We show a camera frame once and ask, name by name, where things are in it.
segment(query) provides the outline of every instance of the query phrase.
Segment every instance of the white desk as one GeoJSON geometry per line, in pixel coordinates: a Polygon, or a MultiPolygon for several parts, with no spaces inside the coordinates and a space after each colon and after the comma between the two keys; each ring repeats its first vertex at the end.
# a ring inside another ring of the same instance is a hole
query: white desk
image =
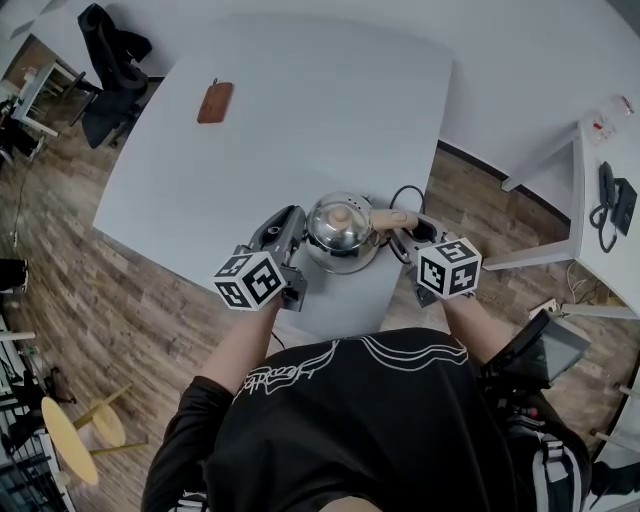
{"type": "MultiPolygon", "coordinates": [[[[598,241],[598,230],[589,223],[589,214],[600,204],[598,169],[609,162],[615,178],[626,178],[640,192],[640,115],[635,114],[611,140],[598,147],[592,146],[580,125],[562,140],[540,153],[539,158],[518,169],[502,184],[512,190],[544,171],[544,163],[567,145],[573,147],[573,202],[571,228],[567,240],[514,253],[487,258],[484,268],[498,270],[524,267],[575,259],[608,286],[629,308],[598,306],[567,306],[566,312],[593,314],[617,318],[637,319],[640,315],[640,212],[631,222],[627,236],[618,234],[618,241],[609,254],[605,254],[598,241]]],[[[604,240],[608,243],[615,229],[607,223],[604,240]]]]}
{"type": "Polygon", "coordinates": [[[21,98],[22,103],[18,106],[18,108],[16,108],[13,111],[13,114],[11,114],[11,117],[20,121],[21,123],[28,124],[29,126],[31,126],[32,128],[35,128],[38,131],[48,133],[52,137],[57,137],[58,136],[57,131],[52,130],[48,126],[45,126],[39,123],[38,121],[36,121],[35,119],[29,117],[29,111],[33,106],[33,102],[37,98],[38,94],[40,94],[40,91],[45,86],[45,84],[47,83],[47,80],[49,79],[49,77],[51,76],[51,73],[53,73],[54,70],[58,71],[62,76],[71,80],[72,82],[76,78],[55,61],[52,62],[51,64],[46,65],[38,72],[36,77],[33,79],[33,82],[29,84],[24,94],[24,97],[21,98]]]}
{"type": "MultiPolygon", "coordinates": [[[[213,290],[235,246],[286,205],[309,211],[347,190],[387,206],[402,185],[426,187],[451,65],[427,40],[333,18],[219,20],[145,108],[94,226],[213,290]],[[199,125],[214,78],[235,84],[233,98],[224,123],[199,125]]],[[[304,248],[294,264],[309,292],[283,320],[321,338],[376,331],[401,269],[388,249],[349,276],[320,270],[304,248]]]]}

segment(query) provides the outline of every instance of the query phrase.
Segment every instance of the brown leather wallet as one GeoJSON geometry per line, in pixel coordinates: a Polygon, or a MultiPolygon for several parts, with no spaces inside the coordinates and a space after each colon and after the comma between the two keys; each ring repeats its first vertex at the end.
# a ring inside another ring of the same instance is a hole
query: brown leather wallet
{"type": "Polygon", "coordinates": [[[221,123],[224,121],[232,93],[232,83],[218,83],[218,79],[216,78],[204,95],[204,100],[202,100],[202,105],[200,105],[200,111],[198,112],[198,122],[221,123]]]}

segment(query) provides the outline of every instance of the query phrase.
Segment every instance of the kettle lid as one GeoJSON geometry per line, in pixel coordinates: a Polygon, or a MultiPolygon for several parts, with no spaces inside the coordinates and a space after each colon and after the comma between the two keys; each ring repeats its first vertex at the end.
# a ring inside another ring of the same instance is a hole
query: kettle lid
{"type": "Polygon", "coordinates": [[[358,194],[333,192],[314,205],[307,231],[327,249],[348,251],[369,238],[371,209],[371,203],[358,194]]]}

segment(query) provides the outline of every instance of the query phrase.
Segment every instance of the white wall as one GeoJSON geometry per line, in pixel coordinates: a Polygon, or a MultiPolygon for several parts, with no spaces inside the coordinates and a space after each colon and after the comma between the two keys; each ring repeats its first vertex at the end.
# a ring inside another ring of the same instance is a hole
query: white wall
{"type": "Polygon", "coordinates": [[[7,72],[7,69],[9,69],[9,64],[11,64],[20,47],[27,40],[27,37],[29,37],[28,32],[20,34],[9,41],[0,38],[0,78],[2,78],[7,72]]]}
{"type": "MultiPolygon", "coordinates": [[[[42,18],[34,28],[76,70],[90,70],[76,22],[90,3],[69,0],[55,27],[42,18]]],[[[624,93],[640,106],[640,39],[604,0],[99,3],[120,26],[151,40],[142,66],[151,75],[166,74],[192,34],[232,12],[336,15],[429,37],[456,55],[441,138],[506,174],[608,95],[624,93]]],[[[568,211],[567,175],[543,175],[530,188],[568,211]]]]}

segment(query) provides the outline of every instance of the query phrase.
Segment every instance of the wall socket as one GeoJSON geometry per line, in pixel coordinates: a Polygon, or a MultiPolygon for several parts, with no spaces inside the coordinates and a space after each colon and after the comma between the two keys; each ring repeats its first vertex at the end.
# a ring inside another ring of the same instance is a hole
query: wall socket
{"type": "Polygon", "coordinates": [[[549,299],[548,301],[543,302],[539,306],[536,306],[535,308],[529,310],[529,320],[531,320],[534,316],[540,313],[540,311],[542,311],[543,309],[546,309],[549,313],[555,313],[560,309],[560,306],[558,306],[556,299],[549,299]]]}

